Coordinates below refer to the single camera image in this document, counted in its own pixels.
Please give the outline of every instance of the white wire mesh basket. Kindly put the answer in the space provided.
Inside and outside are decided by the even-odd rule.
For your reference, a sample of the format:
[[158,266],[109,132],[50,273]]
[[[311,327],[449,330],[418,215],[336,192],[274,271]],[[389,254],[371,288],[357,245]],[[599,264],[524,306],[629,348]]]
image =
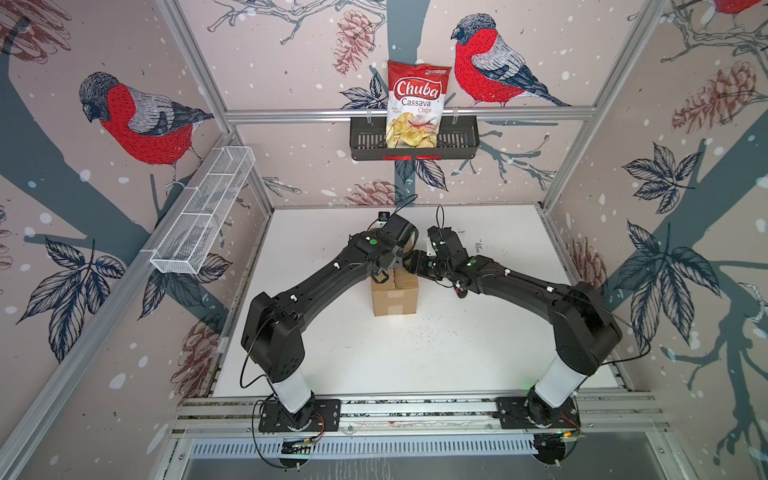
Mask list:
[[224,147],[150,262],[162,273],[195,274],[245,184],[255,159],[249,147]]

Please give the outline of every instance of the pine cone illustration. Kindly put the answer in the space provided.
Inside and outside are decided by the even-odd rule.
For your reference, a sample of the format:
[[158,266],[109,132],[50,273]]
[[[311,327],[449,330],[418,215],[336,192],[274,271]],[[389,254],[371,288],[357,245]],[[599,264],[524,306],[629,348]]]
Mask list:
[[578,240],[571,237],[571,244],[566,245],[571,255],[571,260],[576,266],[579,277],[598,289],[601,295],[605,294],[605,280],[608,274],[605,270],[603,256],[589,246],[587,237]]
[[63,21],[72,17],[52,0],[0,0],[0,38],[8,37],[23,18],[29,25],[18,33],[11,51],[4,53],[43,64],[59,48],[70,49],[67,40],[71,36]]
[[336,24],[336,50],[333,67],[346,76],[350,69],[357,70],[373,50],[373,24],[357,10],[344,13],[344,20]]
[[178,408],[190,397],[202,396],[210,364],[219,346],[219,334],[203,322],[197,322],[184,337],[179,366],[171,383],[176,384],[174,392],[181,394]]
[[395,185],[384,180],[374,180],[371,184],[355,184],[351,197],[344,200],[352,205],[394,205],[397,201]]
[[756,96],[755,83],[755,68],[749,62],[737,61],[733,67],[718,70],[672,114],[672,130],[686,127],[690,134],[704,127],[711,130],[715,123],[728,123]]

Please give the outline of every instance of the bullfinch illustration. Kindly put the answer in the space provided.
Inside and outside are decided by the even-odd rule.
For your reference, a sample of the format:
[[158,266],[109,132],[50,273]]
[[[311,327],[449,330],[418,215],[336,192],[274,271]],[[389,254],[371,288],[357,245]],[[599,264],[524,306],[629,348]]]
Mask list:
[[496,31],[490,15],[467,15],[451,35],[456,40],[454,72],[458,84],[475,99],[498,102],[502,107],[512,98],[540,97],[559,107],[568,104],[549,94],[547,86],[531,73],[525,59],[509,48]]
[[[688,8],[691,5],[695,5],[702,0],[691,0],[690,2],[683,3],[679,9],[683,10],[684,8]],[[710,0],[710,3],[713,4],[715,8],[715,13],[726,13],[731,16],[733,19],[733,27],[731,27],[728,32],[731,30],[735,30],[736,28],[744,28],[744,25],[737,25],[736,24],[736,15],[740,14],[744,10],[747,10],[749,7],[753,5],[757,5],[762,0]],[[707,30],[707,26],[712,21],[712,18],[714,18],[714,15],[710,17],[709,20],[704,24],[702,27],[703,30]]]
[[98,119],[133,158],[146,164],[173,167],[174,179],[165,186],[166,193],[174,185],[183,186],[176,180],[176,161],[192,150],[197,127],[214,117],[199,108],[184,107],[165,95],[145,94],[103,71],[83,81],[80,102],[88,121]]

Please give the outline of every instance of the black mounting plate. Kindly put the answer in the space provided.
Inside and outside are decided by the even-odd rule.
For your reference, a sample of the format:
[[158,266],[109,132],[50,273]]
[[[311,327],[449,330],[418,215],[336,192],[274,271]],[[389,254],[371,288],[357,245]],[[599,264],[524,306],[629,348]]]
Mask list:
[[[525,408],[524,396],[509,396],[498,397],[496,399],[496,409],[498,412],[503,412],[499,419],[502,424],[502,430],[520,430],[520,429],[535,429],[536,426],[531,423],[526,417],[528,417],[528,411]],[[579,419],[578,410],[576,409],[576,403],[573,397],[569,397],[568,400],[560,406],[559,409],[565,418],[571,420],[571,422],[581,427],[581,420]],[[549,427],[550,429],[565,429],[573,430],[575,427],[567,420],[559,417]]]
[[[317,399],[312,409],[312,414],[319,413],[326,422],[326,432],[339,431],[339,416],[341,415],[341,400]],[[288,433],[296,432],[288,428],[288,418],[283,413],[280,402],[264,403],[261,419],[259,419],[259,432],[261,433]],[[323,426],[320,420],[312,417],[310,424],[302,432],[319,432]]]

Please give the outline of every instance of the black hanging basket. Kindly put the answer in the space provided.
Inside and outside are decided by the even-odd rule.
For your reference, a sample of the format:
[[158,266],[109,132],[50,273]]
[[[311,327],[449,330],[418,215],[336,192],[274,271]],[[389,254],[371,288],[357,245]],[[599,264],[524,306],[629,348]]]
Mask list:
[[352,158],[367,160],[468,160],[475,158],[480,146],[478,121],[474,115],[443,115],[437,147],[387,148],[385,140],[386,117],[352,117],[349,127],[349,146]]

